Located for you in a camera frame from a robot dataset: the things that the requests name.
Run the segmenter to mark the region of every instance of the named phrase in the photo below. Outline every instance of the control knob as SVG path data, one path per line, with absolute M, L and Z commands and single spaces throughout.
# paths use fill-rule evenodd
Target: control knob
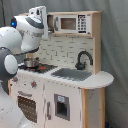
M 31 83 L 31 86 L 32 86 L 32 88 L 35 88 L 35 87 L 37 86 L 36 82 L 33 81 L 33 82 Z
M 14 78 L 13 78 L 13 81 L 14 81 L 14 82 L 17 82 L 17 81 L 18 81 L 18 78 L 17 78 L 17 77 L 14 77 Z

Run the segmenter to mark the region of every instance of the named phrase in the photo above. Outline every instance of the oven window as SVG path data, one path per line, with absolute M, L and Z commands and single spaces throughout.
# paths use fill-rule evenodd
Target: oven window
M 29 100 L 27 98 L 18 96 L 18 106 L 24 113 L 25 117 L 37 123 L 37 113 L 36 113 L 36 102 L 33 100 Z
M 76 30 L 76 18 L 61 18 L 61 29 Z

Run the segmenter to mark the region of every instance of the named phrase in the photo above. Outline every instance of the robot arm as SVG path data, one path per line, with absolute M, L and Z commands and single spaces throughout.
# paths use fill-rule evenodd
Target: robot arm
M 0 80 L 7 81 L 17 73 L 13 55 L 36 52 L 41 38 L 48 38 L 46 7 L 29 10 L 28 16 L 14 16 L 12 27 L 0 28 Z
M 11 26 L 0 28 L 0 128 L 34 128 L 3 91 L 1 81 L 17 74 L 18 63 L 14 55 L 38 50 L 41 37 L 48 37 L 46 8 L 32 8 L 28 16 L 15 16 Z

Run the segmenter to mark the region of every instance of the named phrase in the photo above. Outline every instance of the tile backsplash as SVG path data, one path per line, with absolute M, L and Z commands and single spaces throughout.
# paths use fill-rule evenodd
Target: tile backsplash
M 68 66 L 74 68 L 78 54 L 89 52 L 93 57 L 93 39 L 79 36 L 50 35 L 48 40 L 42 40 L 40 49 L 34 53 L 45 64 Z M 86 62 L 86 70 L 92 70 L 88 56 L 82 55 L 81 62 Z

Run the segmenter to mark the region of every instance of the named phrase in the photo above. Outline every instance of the sink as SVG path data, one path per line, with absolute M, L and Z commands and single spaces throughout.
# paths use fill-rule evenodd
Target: sink
M 60 77 L 63 79 L 73 80 L 73 81 L 83 81 L 87 79 L 92 73 L 88 71 L 69 69 L 69 68 L 61 68 L 60 70 L 51 74 L 54 77 Z

